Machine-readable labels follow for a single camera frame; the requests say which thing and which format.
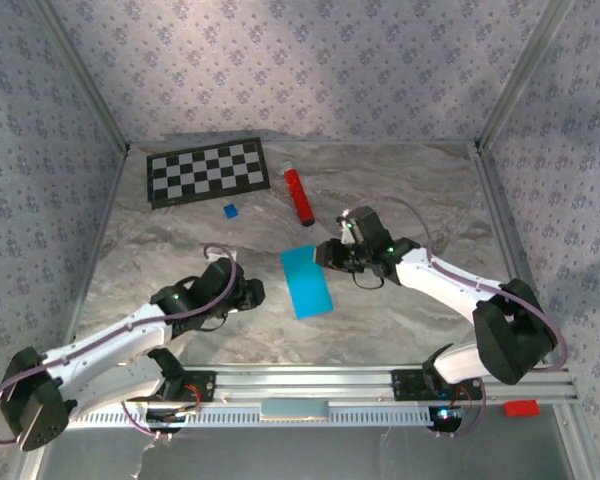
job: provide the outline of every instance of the blue rectangular sponge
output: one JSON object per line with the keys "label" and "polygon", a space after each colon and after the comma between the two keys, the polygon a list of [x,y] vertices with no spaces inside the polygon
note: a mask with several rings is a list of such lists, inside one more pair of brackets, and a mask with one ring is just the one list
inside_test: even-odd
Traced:
{"label": "blue rectangular sponge", "polygon": [[313,245],[307,245],[280,254],[298,319],[333,310],[322,267],[313,261],[314,251]]}

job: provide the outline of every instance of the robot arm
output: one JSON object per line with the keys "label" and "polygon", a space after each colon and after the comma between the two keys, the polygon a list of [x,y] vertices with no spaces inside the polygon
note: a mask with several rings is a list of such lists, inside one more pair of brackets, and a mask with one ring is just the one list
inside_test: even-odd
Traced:
{"label": "robot arm", "polygon": [[370,269],[383,280],[435,298],[473,324],[476,342],[447,345],[424,362],[428,390],[437,392],[485,375],[515,384],[556,347],[555,335],[540,318],[497,294],[508,292],[540,310],[531,288],[521,280],[504,284],[481,278],[437,258],[440,268],[434,268],[425,248],[407,238],[394,240],[367,206],[345,211],[338,222],[342,238],[316,249],[318,264],[352,274]]}
{"label": "robot arm", "polygon": [[43,355],[31,347],[18,352],[5,380],[48,365],[0,394],[0,410],[20,448],[41,447],[72,418],[113,402],[155,395],[169,401],[185,398],[184,370],[168,350],[158,347],[187,331],[211,331],[203,327],[210,318],[221,318],[224,324],[230,313],[257,307],[264,288],[260,280],[245,280],[236,264],[233,287],[213,308],[185,318],[165,316],[209,304],[227,287],[230,272],[231,262],[220,258],[201,277],[161,289],[136,312],[94,335]]}

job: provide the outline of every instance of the gray marble table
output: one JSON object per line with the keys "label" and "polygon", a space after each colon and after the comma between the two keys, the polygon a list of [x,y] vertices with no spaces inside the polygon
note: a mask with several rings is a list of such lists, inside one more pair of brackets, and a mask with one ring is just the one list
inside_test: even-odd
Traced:
{"label": "gray marble table", "polygon": [[[465,340],[471,326],[419,292],[387,284],[358,289],[351,277],[326,272],[335,310],[297,320],[280,253],[338,235],[336,216],[368,200],[394,237],[423,242],[416,218],[382,194],[408,199],[428,220],[437,254],[480,275],[505,279],[501,254],[470,160],[424,145],[265,144],[271,189],[152,211],[147,202],[147,152],[132,149],[86,300],[78,337],[136,310],[161,287],[206,267],[202,247],[221,242],[237,251],[247,278],[264,282],[267,298],[232,315],[214,333],[172,342],[185,364],[419,363],[439,346]],[[303,228],[279,169],[291,160],[316,216]],[[234,203],[239,215],[227,219]],[[374,282],[364,275],[361,282]]]}

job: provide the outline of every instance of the red block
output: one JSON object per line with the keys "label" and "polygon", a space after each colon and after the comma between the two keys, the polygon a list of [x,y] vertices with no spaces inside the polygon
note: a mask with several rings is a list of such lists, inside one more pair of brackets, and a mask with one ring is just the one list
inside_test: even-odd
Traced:
{"label": "red block", "polygon": [[505,402],[504,413],[507,417],[532,417],[540,415],[540,407],[535,400],[512,400]]}

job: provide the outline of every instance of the wall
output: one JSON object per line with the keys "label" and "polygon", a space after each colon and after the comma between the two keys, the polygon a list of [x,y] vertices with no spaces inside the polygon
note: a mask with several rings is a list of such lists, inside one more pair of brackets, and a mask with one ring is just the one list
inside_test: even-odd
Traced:
{"label": "wall", "polygon": [[493,148],[600,452],[600,1],[577,1]]}
{"label": "wall", "polygon": [[129,141],[476,138],[546,4],[53,3]]}
{"label": "wall", "polygon": [[0,2],[0,380],[61,341],[118,165],[26,5]]}

